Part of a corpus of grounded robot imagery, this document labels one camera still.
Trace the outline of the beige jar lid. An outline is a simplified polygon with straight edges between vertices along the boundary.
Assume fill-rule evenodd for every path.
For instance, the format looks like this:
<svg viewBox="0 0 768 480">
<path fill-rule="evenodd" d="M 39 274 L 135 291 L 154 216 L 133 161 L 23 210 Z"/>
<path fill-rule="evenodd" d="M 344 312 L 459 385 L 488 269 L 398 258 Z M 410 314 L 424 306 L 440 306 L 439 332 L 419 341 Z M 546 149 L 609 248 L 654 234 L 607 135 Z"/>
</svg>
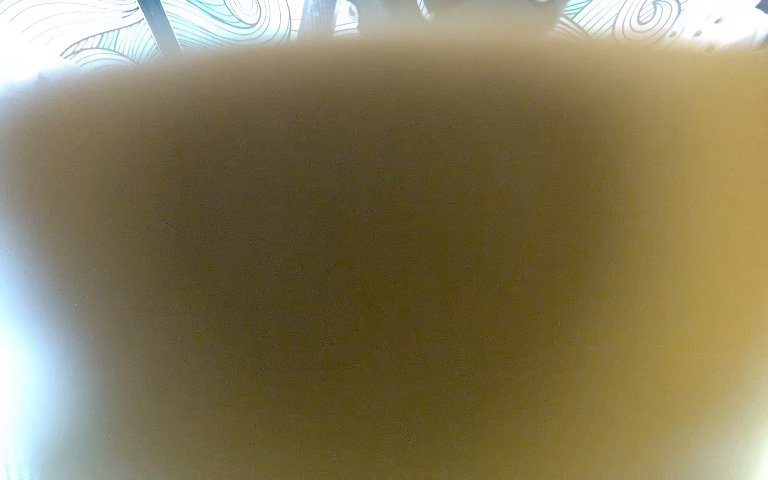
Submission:
<svg viewBox="0 0 768 480">
<path fill-rule="evenodd" d="M 42 479 L 757 479 L 767 64 L 333 41 L 7 103 Z"/>
</svg>

